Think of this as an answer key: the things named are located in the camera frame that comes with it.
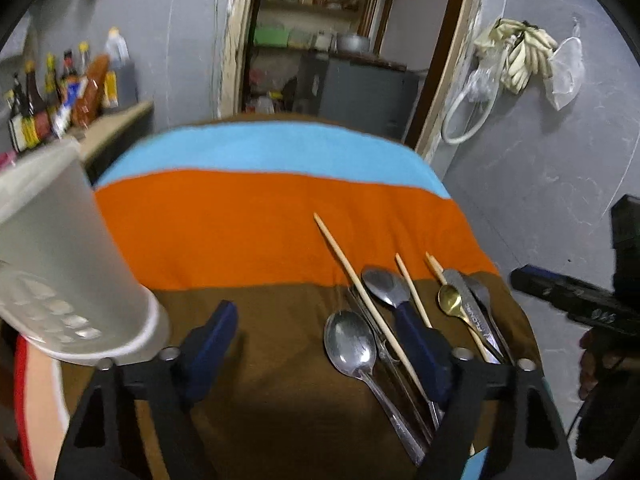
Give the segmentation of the right hand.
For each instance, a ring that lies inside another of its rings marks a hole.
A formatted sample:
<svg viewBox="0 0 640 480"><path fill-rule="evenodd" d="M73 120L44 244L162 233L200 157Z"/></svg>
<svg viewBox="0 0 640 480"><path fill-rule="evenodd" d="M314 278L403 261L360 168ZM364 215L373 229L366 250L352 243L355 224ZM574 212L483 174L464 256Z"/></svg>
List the right hand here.
<svg viewBox="0 0 640 480"><path fill-rule="evenodd" d="M585 401L599 382L598 374L601 368L612 368L616 362L613 353L604 351L604 344L596 330L585 333L579 341L582 357L579 361L579 389L580 400Z"/></svg>

